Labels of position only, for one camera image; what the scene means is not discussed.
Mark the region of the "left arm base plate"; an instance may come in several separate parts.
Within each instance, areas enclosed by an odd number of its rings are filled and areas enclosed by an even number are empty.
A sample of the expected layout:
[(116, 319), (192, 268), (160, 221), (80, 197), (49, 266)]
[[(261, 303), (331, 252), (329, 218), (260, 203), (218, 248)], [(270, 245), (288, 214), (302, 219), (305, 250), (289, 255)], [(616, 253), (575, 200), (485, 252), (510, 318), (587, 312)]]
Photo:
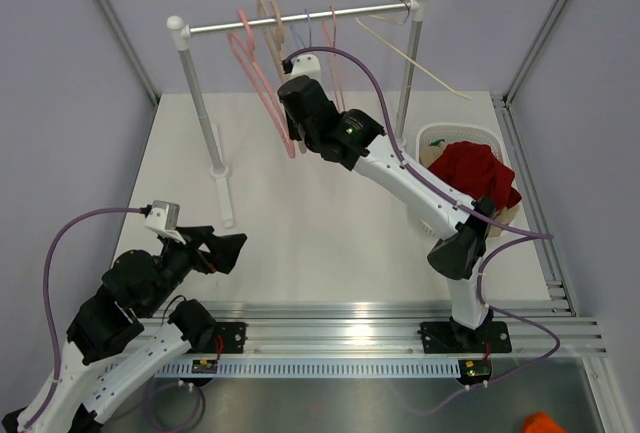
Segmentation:
[(202, 346), (195, 349), (197, 353), (207, 354), (242, 354), (246, 342), (247, 324), (236, 321), (217, 322), (213, 333)]

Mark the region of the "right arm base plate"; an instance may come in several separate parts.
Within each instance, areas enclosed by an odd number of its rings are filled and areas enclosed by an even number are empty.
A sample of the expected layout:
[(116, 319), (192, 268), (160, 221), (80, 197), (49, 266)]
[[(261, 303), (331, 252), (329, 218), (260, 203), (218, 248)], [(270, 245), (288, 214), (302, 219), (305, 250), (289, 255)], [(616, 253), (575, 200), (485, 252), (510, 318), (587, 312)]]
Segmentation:
[(507, 324), (491, 322), (476, 330), (456, 326), (451, 321), (426, 321), (420, 324), (425, 354), (483, 354), (513, 351)]

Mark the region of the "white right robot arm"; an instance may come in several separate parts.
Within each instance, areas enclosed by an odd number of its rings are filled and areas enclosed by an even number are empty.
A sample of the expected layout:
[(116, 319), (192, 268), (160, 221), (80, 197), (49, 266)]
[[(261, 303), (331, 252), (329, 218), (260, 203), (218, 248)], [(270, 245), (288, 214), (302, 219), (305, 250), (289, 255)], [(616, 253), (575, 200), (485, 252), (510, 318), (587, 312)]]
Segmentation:
[(359, 109), (340, 112), (321, 84), (306, 75), (280, 86), (277, 97), (292, 137), (323, 160), (386, 189), (430, 225), (437, 241), (427, 262), (447, 281), (453, 340), (464, 350), (481, 348), (492, 321), (478, 293), (478, 262), (486, 253), (489, 225), (474, 214), (491, 217), (493, 201), (455, 192), (429, 171), (424, 177), (431, 185), (426, 186), (411, 173), (420, 164), (400, 158), (380, 123)]

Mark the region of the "beige wooden hanger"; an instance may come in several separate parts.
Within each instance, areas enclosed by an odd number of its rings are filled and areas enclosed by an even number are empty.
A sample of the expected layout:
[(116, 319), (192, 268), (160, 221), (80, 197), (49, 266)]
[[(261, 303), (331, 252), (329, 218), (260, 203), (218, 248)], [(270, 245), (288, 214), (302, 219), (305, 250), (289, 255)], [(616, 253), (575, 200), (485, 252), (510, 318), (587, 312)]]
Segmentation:
[(279, 81), (284, 83), (288, 79), (288, 75), (282, 65), (285, 32), (279, 4), (275, 0), (271, 0), (269, 3), (265, 0), (256, 0), (256, 13), (260, 18), (269, 17), (276, 21), (274, 26), (265, 27), (262, 34), (277, 70)]

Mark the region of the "pink wire hanger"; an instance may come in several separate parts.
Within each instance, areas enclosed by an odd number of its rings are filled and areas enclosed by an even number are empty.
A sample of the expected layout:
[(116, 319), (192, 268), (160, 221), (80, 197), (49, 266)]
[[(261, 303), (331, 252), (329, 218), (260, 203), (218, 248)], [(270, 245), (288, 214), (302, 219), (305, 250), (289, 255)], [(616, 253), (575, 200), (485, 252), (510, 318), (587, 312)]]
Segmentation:
[[(328, 26), (326, 21), (322, 22), (322, 31), (324, 40), (328, 47), (336, 48), (336, 39), (337, 39), (337, 17), (335, 13), (335, 9), (333, 6), (330, 6), (331, 11), (331, 27)], [(340, 65), (338, 63), (338, 56), (334, 53), (329, 57), (329, 71), (330, 78), (333, 86), (334, 97), (337, 104), (337, 107), (340, 111), (345, 110), (345, 98), (344, 98), (344, 89), (342, 84), (342, 74)]]

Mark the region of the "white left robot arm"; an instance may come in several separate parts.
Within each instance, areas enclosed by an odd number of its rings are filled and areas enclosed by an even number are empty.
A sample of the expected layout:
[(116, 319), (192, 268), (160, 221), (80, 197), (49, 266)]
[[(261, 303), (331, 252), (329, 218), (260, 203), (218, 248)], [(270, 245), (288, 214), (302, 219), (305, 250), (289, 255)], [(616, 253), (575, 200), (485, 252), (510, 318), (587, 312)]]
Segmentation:
[(189, 273), (230, 273), (246, 241), (244, 233), (217, 236), (211, 226), (179, 227), (162, 239), (157, 255), (121, 254), (73, 318), (47, 382), (29, 406), (4, 416), (4, 429), (96, 432), (164, 363), (188, 351), (221, 351), (209, 311), (196, 299), (183, 300), (143, 347), (107, 368)]

